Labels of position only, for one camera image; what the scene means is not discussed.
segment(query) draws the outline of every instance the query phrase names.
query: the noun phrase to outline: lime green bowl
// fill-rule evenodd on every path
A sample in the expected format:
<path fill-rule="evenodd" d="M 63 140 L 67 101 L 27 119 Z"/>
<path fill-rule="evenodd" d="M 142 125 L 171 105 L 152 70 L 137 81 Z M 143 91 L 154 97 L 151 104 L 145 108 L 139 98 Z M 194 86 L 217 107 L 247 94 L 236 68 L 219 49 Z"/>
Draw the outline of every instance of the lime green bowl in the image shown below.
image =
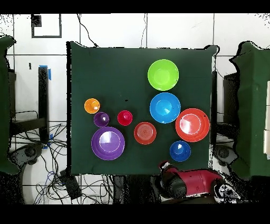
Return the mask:
<path fill-rule="evenodd" d="M 167 59 L 155 61 L 148 69 L 148 81 L 157 90 L 171 89 L 176 85 L 178 78 L 177 66 Z"/>

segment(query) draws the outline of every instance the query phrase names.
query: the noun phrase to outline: orange bowl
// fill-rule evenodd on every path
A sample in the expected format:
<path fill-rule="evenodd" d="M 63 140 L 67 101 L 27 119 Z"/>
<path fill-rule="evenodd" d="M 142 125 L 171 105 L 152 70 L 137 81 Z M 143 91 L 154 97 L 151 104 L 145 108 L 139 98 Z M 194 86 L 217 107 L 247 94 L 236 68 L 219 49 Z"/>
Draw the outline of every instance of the orange bowl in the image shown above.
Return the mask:
<path fill-rule="evenodd" d="M 95 114 L 96 112 L 99 111 L 99 108 L 100 108 L 100 103 L 98 102 L 98 100 L 94 98 L 88 99 L 84 103 L 84 109 L 89 114 Z"/>

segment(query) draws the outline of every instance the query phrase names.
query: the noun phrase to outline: white floor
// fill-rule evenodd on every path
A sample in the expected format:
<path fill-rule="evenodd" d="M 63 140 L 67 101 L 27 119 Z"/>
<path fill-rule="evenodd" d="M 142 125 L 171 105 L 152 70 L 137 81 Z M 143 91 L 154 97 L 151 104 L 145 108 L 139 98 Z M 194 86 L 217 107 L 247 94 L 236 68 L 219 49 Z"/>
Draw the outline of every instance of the white floor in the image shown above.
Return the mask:
<path fill-rule="evenodd" d="M 42 27 L 35 28 L 36 35 L 58 35 L 57 14 L 41 14 Z M 87 32 L 80 26 L 76 14 L 62 14 L 62 38 L 32 38 L 30 15 L 0 15 L 0 35 L 13 36 L 16 43 L 7 51 L 7 59 L 11 69 L 15 69 L 16 81 L 16 111 L 38 111 L 38 76 L 40 65 L 47 65 L 51 69 L 52 78 L 49 81 L 49 108 L 50 126 L 57 124 L 66 125 L 66 41 L 77 41 L 85 46 L 93 46 L 88 39 Z M 236 71 L 229 62 L 242 41 L 253 41 L 261 48 L 270 45 L 269 16 L 265 14 L 148 14 L 147 47 L 159 48 L 204 48 L 215 44 L 220 47 L 216 59 L 216 68 L 221 76 Z M 146 47 L 146 27 L 144 14 L 82 14 L 81 23 L 89 31 L 90 38 L 100 47 L 124 46 L 126 48 Z M 223 107 L 223 79 L 218 76 L 218 111 L 222 113 Z M 18 114 L 16 119 L 35 118 L 35 113 Z M 223 115 L 218 114 L 218 121 L 223 120 Z M 66 132 L 58 137 L 66 141 Z M 22 146 L 26 140 L 13 138 L 11 150 Z M 61 149 L 57 161 L 59 169 L 66 168 L 66 148 Z M 42 156 L 46 160 L 47 168 L 51 171 L 52 156 L 48 149 L 43 150 Z M 226 172 L 214 159 L 213 168 Z M 23 178 L 23 193 L 25 201 L 32 204 L 41 190 L 40 185 L 45 185 L 48 172 L 42 158 L 33 165 L 27 165 Z M 78 177 L 83 193 L 100 194 L 100 182 L 93 184 L 90 189 L 87 185 L 101 180 L 99 175 L 82 175 Z M 84 204 L 93 203 L 91 199 L 83 196 L 79 203 L 85 199 Z M 61 203 L 60 200 L 50 200 L 46 203 Z M 70 204 L 70 198 L 63 203 Z"/>

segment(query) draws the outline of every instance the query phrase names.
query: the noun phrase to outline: green panel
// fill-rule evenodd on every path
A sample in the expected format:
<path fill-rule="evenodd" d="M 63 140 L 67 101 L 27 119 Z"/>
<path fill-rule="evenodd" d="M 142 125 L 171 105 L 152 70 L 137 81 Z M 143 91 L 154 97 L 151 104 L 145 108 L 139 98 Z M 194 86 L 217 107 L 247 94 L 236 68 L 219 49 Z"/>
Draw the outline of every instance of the green panel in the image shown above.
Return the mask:
<path fill-rule="evenodd" d="M 0 171 L 16 174 L 19 169 L 7 159 L 9 151 L 10 102 L 6 49 L 14 44 L 9 36 L 0 37 Z"/>
<path fill-rule="evenodd" d="M 190 143 L 188 160 L 178 163 L 170 158 L 170 145 L 180 138 L 175 122 L 160 124 L 150 115 L 150 101 L 161 92 L 151 87 L 147 71 L 156 60 L 174 62 L 179 69 L 179 81 L 168 92 L 179 98 L 181 111 L 195 107 L 209 117 L 211 63 L 216 52 L 216 46 L 206 50 L 84 48 L 71 42 L 72 173 L 158 174 L 158 164 L 164 160 L 182 170 L 207 168 L 209 135 Z M 84 102 L 89 98 L 100 102 L 100 111 L 110 116 L 108 126 L 117 128 L 125 137 L 124 152 L 114 161 L 103 161 L 92 152 L 91 138 L 98 128 L 93 123 L 94 115 L 84 110 Z M 124 109 L 133 114 L 132 123 L 126 127 L 117 122 L 117 114 Z M 151 122 L 156 127 L 157 137 L 152 144 L 136 142 L 133 131 L 139 122 Z"/>
<path fill-rule="evenodd" d="M 232 168 L 245 179 L 253 175 L 270 176 L 270 161 L 263 153 L 270 50 L 260 50 L 251 42 L 245 42 L 239 55 L 233 61 L 240 70 L 240 130 L 236 145 L 240 159 L 232 164 Z"/>

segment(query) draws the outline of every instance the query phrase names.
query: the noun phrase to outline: small red bowl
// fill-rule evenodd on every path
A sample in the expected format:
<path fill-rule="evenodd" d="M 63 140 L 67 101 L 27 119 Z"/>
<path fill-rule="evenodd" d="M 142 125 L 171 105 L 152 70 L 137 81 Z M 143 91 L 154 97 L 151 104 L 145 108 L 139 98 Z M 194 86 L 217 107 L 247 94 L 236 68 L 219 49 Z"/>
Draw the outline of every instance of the small red bowl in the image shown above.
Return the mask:
<path fill-rule="evenodd" d="M 134 129 L 135 140 L 142 145 L 151 144 L 156 136 L 156 128 L 149 122 L 141 122 Z"/>
<path fill-rule="evenodd" d="M 120 125 L 128 126 L 132 122 L 132 113 L 128 110 L 122 110 L 118 116 L 117 120 Z"/>

